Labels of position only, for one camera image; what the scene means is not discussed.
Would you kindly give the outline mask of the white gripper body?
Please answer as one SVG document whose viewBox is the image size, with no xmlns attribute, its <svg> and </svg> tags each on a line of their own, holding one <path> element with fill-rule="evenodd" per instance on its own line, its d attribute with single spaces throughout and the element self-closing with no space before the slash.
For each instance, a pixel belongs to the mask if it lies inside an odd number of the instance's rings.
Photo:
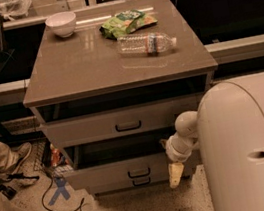
<svg viewBox="0 0 264 211">
<path fill-rule="evenodd" d="M 175 133 L 165 143 L 165 152 L 172 162 L 186 162 L 194 150 L 199 148 L 198 133 L 192 132 L 186 136 Z"/>
</svg>

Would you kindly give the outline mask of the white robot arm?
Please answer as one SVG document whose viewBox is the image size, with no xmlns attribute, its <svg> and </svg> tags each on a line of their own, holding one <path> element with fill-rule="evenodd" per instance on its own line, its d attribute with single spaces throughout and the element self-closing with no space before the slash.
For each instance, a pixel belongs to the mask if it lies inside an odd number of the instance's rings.
<svg viewBox="0 0 264 211">
<path fill-rule="evenodd" d="M 198 149 L 214 211 L 264 211 L 264 72 L 216 84 L 164 141 L 170 186 Z"/>
</svg>

